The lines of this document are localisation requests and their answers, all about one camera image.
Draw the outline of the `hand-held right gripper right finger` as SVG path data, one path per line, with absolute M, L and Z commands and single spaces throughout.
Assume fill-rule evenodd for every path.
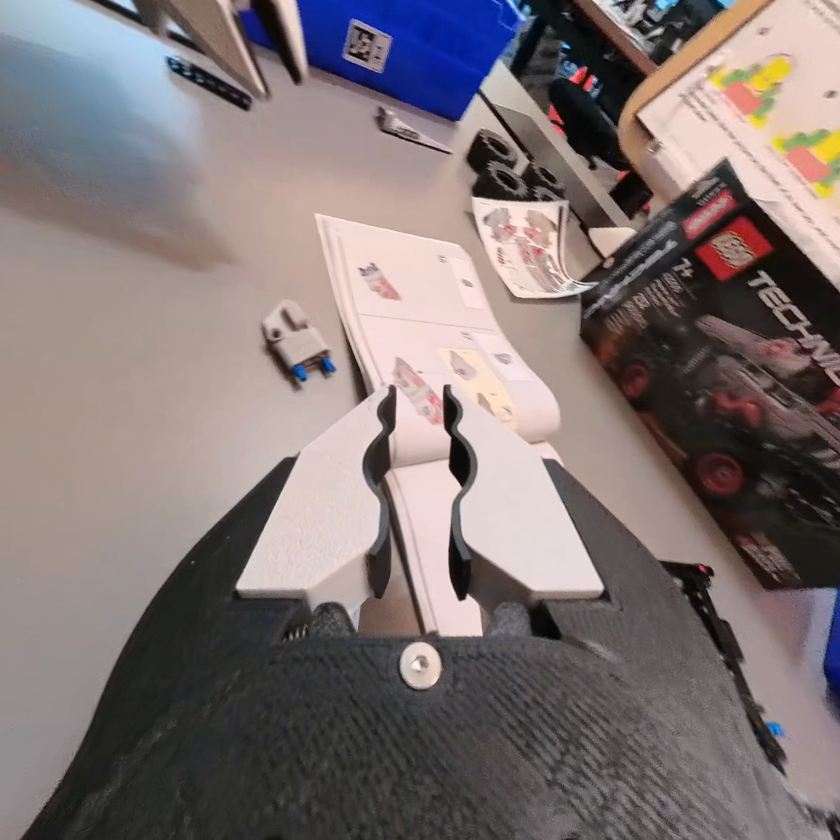
M 503 603 L 600 599 L 606 585 L 553 482 L 560 463 L 456 385 L 443 403 L 442 634 L 481 635 Z

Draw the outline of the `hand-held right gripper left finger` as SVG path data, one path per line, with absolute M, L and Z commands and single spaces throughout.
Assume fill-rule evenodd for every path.
M 389 437 L 396 389 L 384 386 L 296 457 L 236 592 L 244 599 L 342 607 L 354 629 L 392 571 Z

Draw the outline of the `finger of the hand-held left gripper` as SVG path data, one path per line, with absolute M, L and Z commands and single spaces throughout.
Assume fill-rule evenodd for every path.
M 145 27 L 158 37 L 173 22 L 221 70 L 261 101 L 270 89 L 229 1 L 134 1 Z
M 298 86 L 309 75 L 309 64 L 296 1 L 252 1 L 251 9 L 274 45 L 280 62 Z

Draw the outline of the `black toy beam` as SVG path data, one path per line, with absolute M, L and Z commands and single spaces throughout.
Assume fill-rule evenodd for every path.
M 193 62 L 184 60 L 179 56 L 166 56 L 164 61 L 171 74 L 213 94 L 239 110 L 244 112 L 251 110 L 253 99 L 246 91 L 225 82 Z

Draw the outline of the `grey toy part blue pins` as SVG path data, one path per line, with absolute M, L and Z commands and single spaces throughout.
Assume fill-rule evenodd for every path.
M 333 352 L 309 315 L 294 300 L 280 300 L 260 323 L 266 351 L 299 392 L 312 375 L 336 375 Z

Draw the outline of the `grey desk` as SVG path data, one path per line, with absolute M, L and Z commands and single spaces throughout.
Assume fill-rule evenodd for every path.
M 549 386 L 565 467 L 653 554 L 710 564 L 749 683 L 784 729 L 787 774 L 838 808 L 826 696 L 830 591 L 765 591 L 579 339 L 575 301 L 525 302 L 489 267 L 462 149 L 478 99 L 410 123 L 455 153 L 385 137 L 374 94 L 313 72 L 250 113 L 174 76 L 174 53 L 85 2 L 2 2 L 2 35 L 105 69 L 196 168 L 195 207 L 234 254 L 174 265 L 2 208 L 2 838 L 23 838 L 80 751 L 118 657 L 164 582 L 280 461 L 363 397 L 316 214 L 461 246 L 502 330 Z M 337 373 L 295 391 L 260 323 L 297 302 Z

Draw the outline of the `long wooden desk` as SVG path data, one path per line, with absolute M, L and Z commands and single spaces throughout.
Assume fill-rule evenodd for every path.
M 600 2 L 570 1 L 575 11 L 585 17 L 602 36 L 644 76 L 649 77 L 658 69 L 651 59 L 647 42 Z

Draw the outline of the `blue storage bin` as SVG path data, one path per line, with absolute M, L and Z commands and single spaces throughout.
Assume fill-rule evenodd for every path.
M 522 23 L 505 1 L 300 1 L 309 65 L 458 121 Z
M 836 590 L 823 657 L 823 673 L 829 693 L 839 704 L 839 590 Z

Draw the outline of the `grey toy wedge panel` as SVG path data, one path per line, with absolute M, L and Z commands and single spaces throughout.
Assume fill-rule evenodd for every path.
M 378 106 L 374 114 L 374 121 L 378 130 L 385 135 L 441 154 L 451 155 L 453 153 L 446 144 L 440 143 L 408 125 L 393 110 Z

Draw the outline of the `black toy truck chassis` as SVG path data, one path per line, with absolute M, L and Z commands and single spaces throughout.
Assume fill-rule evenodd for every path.
M 660 561 L 660 565 L 677 583 L 714 643 L 722 663 L 732 677 L 747 719 L 768 762 L 786 776 L 787 756 L 777 732 L 764 719 L 765 709 L 756 701 L 742 670 L 743 654 L 730 623 L 721 618 L 711 599 L 714 577 L 711 567 L 703 563 Z

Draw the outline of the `black toy tyre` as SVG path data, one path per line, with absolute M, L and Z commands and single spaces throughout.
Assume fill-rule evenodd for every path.
M 521 173 L 521 179 L 528 188 L 529 201 L 561 202 L 566 198 L 560 179 L 544 166 L 529 162 Z
M 518 150 L 514 144 L 489 129 L 480 129 L 469 144 L 465 162 L 476 175 L 492 165 L 500 165 L 515 171 L 518 165 Z
M 529 199 L 529 187 L 506 165 L 491 162 L 478 173 L 471 195 L 494 201 L 524 202 Z

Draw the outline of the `black toy truck box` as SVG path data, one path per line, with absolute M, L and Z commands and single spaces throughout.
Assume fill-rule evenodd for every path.
M 767 589 L 838 588 L 838 290 L 723 160 L 583 279 L 581 338 Z

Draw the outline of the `toy instruction booklet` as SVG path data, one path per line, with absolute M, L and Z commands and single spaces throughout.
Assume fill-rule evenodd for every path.
M 471 598 L 448 569 L 451 509 L 444 387 L 457 385 L 501 424 L 558 458 L 560 407 L 502 332 L 471 259 L 459 246 L 316 215 L 344 331 L 369 392 L 395 387 L 385 477 L 406 574 L 427 634 L 482 635 Z

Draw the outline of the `toy sticker sheet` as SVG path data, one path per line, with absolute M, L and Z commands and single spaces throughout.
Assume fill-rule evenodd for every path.
M 594 283 L 573 278 L 565 263 L 568 200 L 524 202 L 473 196 L 471 205 L 488 258 L 515 297 L 572 298 L 593 288 Z

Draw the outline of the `black office chair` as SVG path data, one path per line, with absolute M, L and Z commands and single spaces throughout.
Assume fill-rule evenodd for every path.
M 549 86 L 549 103 L 562 121 L 561 128 L 570 147 L 591 169 L 598 161 L 618 172 L 630 168 L 618 143 L 615 124 L 580 84 L 556 78 Z

